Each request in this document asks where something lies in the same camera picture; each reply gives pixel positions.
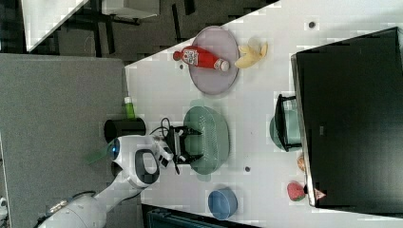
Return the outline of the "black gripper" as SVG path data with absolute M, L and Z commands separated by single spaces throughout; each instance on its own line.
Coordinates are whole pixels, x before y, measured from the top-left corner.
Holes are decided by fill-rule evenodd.
M 185 149 L 185 138 L 187 135 L 201 135 L 202 133 L 191 127 L 183 126 L 170 126 L 166 136 L 166 143 L 168 144 L 170 150 L 174 154 L 174 162 L 176 164 L 188 164 L 189 162 L 197 161 L 202 158 L 200 155 L 189 155 Z

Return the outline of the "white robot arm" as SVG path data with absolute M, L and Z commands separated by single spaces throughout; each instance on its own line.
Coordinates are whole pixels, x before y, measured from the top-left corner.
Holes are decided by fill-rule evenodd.
M 86 191 L 52 206 L 34 228 L 104 228 L 106 215 L 123 200 L 134 198 L 156 182 L 160 168 L 174 162 L 184 150 L 184 139 L 200 131 L 172 127 L 167 136 L 126 135 L 106 147 L 121 170 L 102 192 Z

